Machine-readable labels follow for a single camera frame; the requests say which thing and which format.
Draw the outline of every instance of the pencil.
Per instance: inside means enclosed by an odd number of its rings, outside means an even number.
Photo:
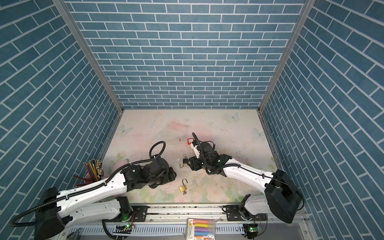
[[[85,178],[78,177],[78,176],[72,176],[72,177],[77,178],[77,179],[81,179],[81,180],[84,180],[84,181],[88,181],[88,182],[93,182],[93,181],[91,181],[89,179],[85,179]]]
[[[92,169],[92,171],[93,171],[94,177],[95,177],[96,181],[98,181],[98,179],[97,179],[97,174],[96,174],[96,170],[95,170],[95,168],[94,168],[94,165],[93,165],[93,162],[92,162],[92,161],[90,162],[90,165],[91,165],[91,169]]]
[[[85,185],[87,185],[87,183],[79,183],[79,184],[75,184],[74,186],[79,187],[79,186],[85,186]]]
[[[93,169],[95,170],[95,177],[97,179],[97,181],[99,180],[99,177],[97,176],[97,168],[96,168],[96,163],[93,164]]]
[[[94,179],[94,181],[96,182],[97,179],[95,178],[95,175],[94,175],[94,171],[93,171],[93,168],[92,168],[92,165],[91,165],[91,162],[88,162],[88,167],[91,171],[91,174],[92,174],[92,178]]]
[[[93,179],[92,174],[91,174],[91,171],[89,170],[89,168],[88,168],[86,162],[84,162],[84,167],[85,167],[85,169],[87,170],[87,172],[88,172],[88,174],[89,174],[89,177]]]

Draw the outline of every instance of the wire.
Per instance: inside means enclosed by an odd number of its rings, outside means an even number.
[[[259,221],[260,221],[260,227],[262,226],[262,218],[260,217],[259,214],[257,214],[259,216]]]
[[[260,235],[257,235],[257,237],[258,236],[261,236],[261,235],[263,235],[264,233],[265,233],[265,231],[266,231],[266,227],[268,226],[268,214],[266,214],[266,224],[265,224],[265,228],[264,228],[264,231],[260,234]]]
[[[77,195],[80,195],[80,194],[83,194],[83,193],[91,192],[91,191],[96,190],[96,189],[98,189],[98,188],[100,188],[100,187],[104,187],[104,186],[106,186],[107,183],[109,183],[109,182],[112,180],[112,178],[113,178],[118,172],[120,172],[123,168],[126,168],[126,167],[128,167],[128,166],[130,166],[130,165],[139,164],[139,163],[143,163],[143,162],[150,162],[150,161],[155,160],[157,157],[159,157],[159,156],[164,152],[164,149],[165,149],[165,147],[166,147],[166,143],[165,143],[164,141],[157,142],[157,143],[155,143],[155,144],[151,147],[151,149],[149,150],[149,155],[151,155],[153,148],[154,148],[155,146],[159,145],[160,143],[163,144],[163,148],[161,149],[161,151],[159,152],[159,154],[156,154],[156,155],[155,155],[155,157],[152,157],[152,158],[150,158],[150,159],[146,159],[146,160],[140,160],[140,161],[136,161],[136,162],[132,162],[132,163],[125,164],[125,165],[119,167],[118,169],[116,169],[116,170],[111,174],[111,176],[110,176],[109,178],[107,178],[107,180],[105,180],[105,182],[102,182],[102,183],[100,183],[100,184],[98,184],[98,185],[96,185],[96,186],[94,186],[94,187],[90,187],[90,188],[88,188],[88,189],[84,189],[84,190],[81,190],[81,191],[78,191],[78,192],[70,193],[70,194],[68,194],[67,196],[62,196],[62,197],[59,197],[59,198],[56,198],[56,199],[52,199],[52,200],[47,201],[47,202],[45,202],[45,203],[43,203],[43,204],[40,204],[40,205],[35,206],[35,207],[31,208],[31,209],[28,209],[27,211],[22,212],[22,213],[20,213],[19,215],[13,217],[13,218],[9,221],[9,226],[10,226],[10,227],[27,227],[27,226],[33,226],[33,225],[35,225],[35,222],[18,222],[18,223],[16,223],[16,221],[17,221],[18,219],[20,219],[20,218],[22,218],[22,217],[28,215],[28,214],[31,214],[31,213],[33,213],[33,212],[39,210],[39,209],[42,209],[42,208],[44,208],[44,207],[49,206],[49,205],[53,205],[54,203],[57,203],[57,202],[59,202],[59,201],[61,201],[61,200],[69,199],[69,198],[71,198],[71,197],[74,197],[74,196],[77,196]]]
[[[279,181],[279,180],[277,180],[277,179],[275,179],[275,178],[273,178],[273,177],[269,177],[269,176],[266,176],[266,175],[264,175],[264,174],[258,174],[258,173],[252,172],[252,171],[250,171],[250,170],[248,170],[248,169],[245,169],[245,168],[243,168],[243,167],[241,167],[241,166],[239,166],[239,167],[240,167],[241,169],[244,169],[244,170],[246,170],[246,171],[248,171],[248,172],[251,172],[251,173],[253,173],[253,174],[256,174],[256,175],[259,175],[259,176],[262,176],[262,177],[266,177],[266,178],[273,179],[273,180],[275,180],[275,181],[278,181],[278,182],[280,182],[280,183],[283,183],[283,184],[285,184],[285,185],[287,185],[287,186],[293,188],[293,189],[297,192],[297,194],[300,196],[301,200],[303,201],[303,205],[302,205],[301,208],[299,208],[298,210],[303,209],[304,204],[305,204],[305,200],[304,200],[302,194],[300,193],[299,189],[297,189],[297,188],[295,188],[295,187],[289,185],[288,183]]]
[[[212,148],[215,150],[215,146],[216,146],[215,143],[212,141],[207,141],[207,142],[211,142],[213,144]]]
[[[114,236],[114,235],[112,235],[112,234],[108,231],[107,226],[105,225],[105,219],[102,219],[102,220],[101,220],[101,223],[103,224],[103,229],[104,229],[105,234],[106,234],[108,237],[110,237],[111,239],[122,240],[122,239],[126,239],[126,238],[127,238],[127,236],[124,237],[124,236]]]
[[[163,144],[163,148],[161,149],[161,151],[157,154],[157,156],[161,156],[161,154],[164,152],[165,148],[166,148],[166,143],[164,141],[160,141],[160,142],[157,142],[155,143],[151,149],[149,150],[149,158],[153,158],[155,156],[152,156],[152,150],[154,149],[154,147],[156,147],[157,145],[159,145],[160,143]]]
[[[135,217],[135,214],[136,214],[136,212],[134,212],[134,213],[133,213],[133,216],[132,216],[131,227],[132,227],[132,225],[133,225],[133,218]]]

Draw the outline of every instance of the floral tabletop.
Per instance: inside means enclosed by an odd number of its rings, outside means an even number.
[[[261,194],[255,188],[222,175],[207,175],[204,169],[180,168],[183,155],[193,156],[182,137],[196,133],[201,141],[213,141],[219,154],[227,154],[249,166],[276,171],[276,164],[256,110],[126,110],[103,161],[106,176],[123,164],[148,159],[150,147],[165,141],[161,155],[177,173],[176,180],[151,189],[148,186],[125,193],[131,203],[239,202],[246,194]],[[153,154],[162,145],[155,147]],[[187,179],[183,195],[182,179]]]

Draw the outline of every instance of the padlock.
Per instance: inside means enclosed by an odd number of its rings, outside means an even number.
[[[186,185],[184,184],[184,180],[188,183],[188,180],[184,178],[183,180],[181,180],[181,183],[183,183],[183,186],[179,187],[180,192],[182,192],[183,195],[187,194],[187,191],[186,191],[186,190],[187,190],[187,187],[186,187]]]
[[[180,164],[179,164],[179,167],[180,167],[180,168],[183,168],[183,167],[184,167],[184,164],[186,164],[186,163],[188,164],[188,158],[187,158],[187,155],[184,154],[184,155],[183,155],[183,166],[181,166],[181,163],[180,163]]]

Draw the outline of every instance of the colored chalk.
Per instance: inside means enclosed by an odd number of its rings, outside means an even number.
[[[197,231],[195,231],[195,236],[207,236],[208,235],[208,233],[206,233],[206,232],[197,232]]]
[[[212,230],[208,229],[206,227],[195,227],[195,231],[198,231],[198,232],[210,232]]]
[[[195,240],[212,240],[213,238],[208,236],[195,236],[194,239]]]
[[[206,223],[195,223],[195,227],[208,227]]]
[[[209,224],[209,223],[211,223],[211,221],[203,220],[203,219],[194,219],[194,220],[193,220],[193,223],[194,223],[194,224],[196,224],[196,223],[205,223],[205,224]]]

